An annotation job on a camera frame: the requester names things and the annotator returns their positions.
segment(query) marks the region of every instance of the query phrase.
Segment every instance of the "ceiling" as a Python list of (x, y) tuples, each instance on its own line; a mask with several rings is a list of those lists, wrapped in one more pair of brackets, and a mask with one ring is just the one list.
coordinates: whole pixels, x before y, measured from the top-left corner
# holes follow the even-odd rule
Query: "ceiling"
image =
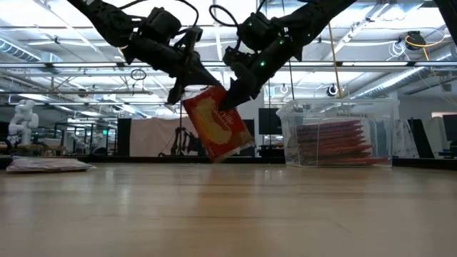
[[(7, 40), (37, 56), (49, 56), (51, 53), (55, 60), (64, 63), (123, 61), (123, 56), (118, 49), (109, 46), (93, 28), (91, 22), (68, 1), (47, 1), (46, 4), (51, 11), (43, 6), (43, 2), (44, 0), (41, 2), (40, 0), (1, 0), (0, 39)], [(129, 3), (130, 0), (107, 0), (106, 2), (115, 6), (122, 6)], [(209, 15), (208, 7), (214, 3), (220, 4), (232, 12), (238, 22), (242, 22), (252, 11), (255, 11), (258, 2), (255, 0), (190, 0), (189, 2), (199, 10), (198, 25), (204, 29), (204, 34), (196, 50), (200, 53), (201, 60), (208, 64), (211, 74), (228, 88), (230, 78), (234, 75), (227, 67), (221, 65), (221, 58), (227, 46), (235, 45), (236, 29), (216, 24)], [(419, 0), (398, 2), (407, 4), (384, 5), (377, 4), (376, 1), (359, 1), (335, 17), (331, 22), (331, 28), (336, 47), (336, 60), (382, 62), (404, 61), (407, 58), (424, 60), (422, 51), (405, 49), (404, 43), (395, 47), (395, 42), (398, 39), (404, 39), (408, 31), (420, 31), (427, 44), (441, 41), (439, 44), (427, 48), (430, 59), (435, 58), (434, 53), (438, 52), (439, 49), (443, 49), (452, 43), (437, 8), (421, 7), (423, 1)], [(283, 16), (290, 14), (301, 5), (303, 4), (297, 1), (282, 3), (278, 0), (270, 0), (267, 1), (263, 12), (269, 18)], [(177, 1), (145, 1), (126, 9), (125, 12), (137, 16), (148, 16), (155, 6), (162, 6), (178, 17), (183, 26), (189, 26), (194, 22), (195, 13)], [(371, 22), (364, 22), (369, 14), (371, 15)], [(223, 12), (217, 11), (216, 15), (222, 21), (231, 23), (229, 17)], [(346, 43), (339, 44), (341, 39), (346, 39)], [(319, 40), (304, 47), (303, 62), (332, 61), (330, 41), (330, 33), (327, 27), (322, 31)], [(242, 46), (241, 50), (249, 51), (245, 46)], [(0, 62), (19, 63), (24, 61), (13, 57), (11, 54), (0, 53)], [(218, 65), (211, 66), (211, 62), (217, 62)], [(342, 67), (338, 71), (339, 83), (344, 89), (345, 95), (355, 94), (363, 91), (365, 86), (372, 84), (376, 79), (397, 71), (396, 68), (398, 67), (384, 66), (379, 69)], [(96, 103), (105, 97), (118, 102), (151, 103), (151, 105), (132, 104), (134, 115), (170, 118), (176, 116), (176, 106), (173, 109), (166, 108), (162, 104), (166, 99), (166, 90), (174, 85), (174, 79), (169, 78), (163, 72), (144, 68), (148, 76), (143, 81), (134, 83), (134, 80), (130, 78), (131, 70), (128, 67), (124, 69), (61, 68), (57, 74), (53, 74), (37, 69), (0, 69), (0, 72), (4, 72), (4, 80), (3, 83), (0, 83), (0, 89), (30, 92), (48, 91), (49, 89), (64, 92), (79, 89), (114, 91), (111, 94), (89, 94), (84, 98), (76, 94), (61, 94), (47, 96), (47, 100), (42, 100)], [(437, 77), (453, 76), (450, 75), (450, 71), (446, 72), (438, 73)], [(17, 78), (11, 79), (10, 75), (15, 75)], [(427, 81), (427, 84), (434, 84), (437, 80), (435, 75), (423, 79)], [(294, 96), (297, 99), (323, 98), (327, 97), (326, 89), (328, 86), (336, 83), (336, 75), (332, 67), (311, 69), (306, 68), (306, 65), (297, 65), (292, 66), (291, 70), (284, 67), (266, 85), (270, 87), (270, 93), (267, 92), (264, 97), (266, 101), (271, 97), (272, 102), (281, 104), (292, 98), (291, 85), (293, 85)], [(424, 85), (426, 83), (423, 80), (404, 85), (398, 90), (399, 96)], [(202, 87), (191, 88), (192, 92), (188, 96), (198, 94), (200, 88)], [(440, 86), (423, 90), (417, 94), (408, 95), (408, 97), (441, 97), (444, 92), (439, 91), (439, 88)], [(119, 94), (120, 91), (129, 91), (129, 93)], [(446, 92), (447, 96), (453, 94), (456, 94), (455, 91)], [(81, 110), (81, 107), (66, 106), (66, 109)], [(66, 109), (60, 109), (60, 111), (70, 112)], [(110, 106), (92, 106), (90, 109), (93, 112), (98, 111), (100, 114), (117, 115)]]

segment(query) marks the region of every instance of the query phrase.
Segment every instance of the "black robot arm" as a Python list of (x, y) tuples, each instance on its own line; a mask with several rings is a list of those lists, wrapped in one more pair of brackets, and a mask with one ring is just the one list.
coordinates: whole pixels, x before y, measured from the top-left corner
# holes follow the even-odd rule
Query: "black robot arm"
[[(259, 8), (242, 24), (236, 25), (238, 43), (234, 48), (226, 48), (223, 61), (230, 66), (237, 79), (231, 79), (230, 89), (219, 105), (220, 110), (229, 110), (255, 99), (259, 95), (261, 87), (291, 57), (301, 61), (303, 47), (311, 43), (333, 17), (356, 0), (306, 2), (308, 2), (306, 5), (281, 18), (267, 19)], [(457, 1), (435, 0), (435, 2), (455, 41), (457, 39)], [(228, 12), (222, 6), (211, 5), (209, 11), (214, 19), (213, 9)], [(255, 53), (240, 52), (238, 49), (240, 41)]]
[[(128, 64), (138, 59), (176, 78), (169, 92), (168, 104), (178, 102), (186, 86), (222, 86), (204, 68), (199, 53), (194, 51), (195, 43), (203, 33), (196, 22), (192, 27), (180, 30), (181, 22), (164, 8), (154, 7), (148, 17), (132, 16), (122, 11), (145, 0), (136, 0), (122, 7), (102, 0), (67, 1), (91, 21), (108, 44), (122, 50)], [(193, 8), (198, 19), (198, 11), (192, 5), (185, 0), (177, 1)], [(170, 40), (180, 34), (183, 37), (170, 46)]]

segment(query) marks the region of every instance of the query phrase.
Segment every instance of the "red box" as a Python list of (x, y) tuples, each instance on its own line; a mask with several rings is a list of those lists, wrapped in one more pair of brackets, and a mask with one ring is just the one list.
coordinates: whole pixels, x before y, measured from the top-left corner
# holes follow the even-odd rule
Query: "red box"
[(212, 86), (200, 95), (183, 101), (201, 144), (213, 162), (219, 162), (252, 146), (253, 137), (236, 109), (218, 111), (226, 90)]

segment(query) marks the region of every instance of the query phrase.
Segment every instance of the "computer screen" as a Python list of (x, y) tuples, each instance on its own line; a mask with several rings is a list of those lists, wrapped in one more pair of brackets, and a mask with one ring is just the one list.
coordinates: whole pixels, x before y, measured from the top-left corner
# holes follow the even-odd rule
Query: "computer screen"
[(258, 110), (258, 133), (261, 135), (281, 135), (281, 119), (276, 115), (277, 108)]
[(457, 115), (443, 115), (443, 122), (448, 141), (457, 141)]

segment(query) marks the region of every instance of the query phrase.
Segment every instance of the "clear plastic bin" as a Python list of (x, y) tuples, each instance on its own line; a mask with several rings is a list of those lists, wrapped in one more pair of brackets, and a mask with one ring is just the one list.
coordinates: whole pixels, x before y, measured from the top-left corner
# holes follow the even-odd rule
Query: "clear plastic bin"
[(391, 99), (301, 99), (281, 118), (286, 164), (294, 166), (391, 166)]

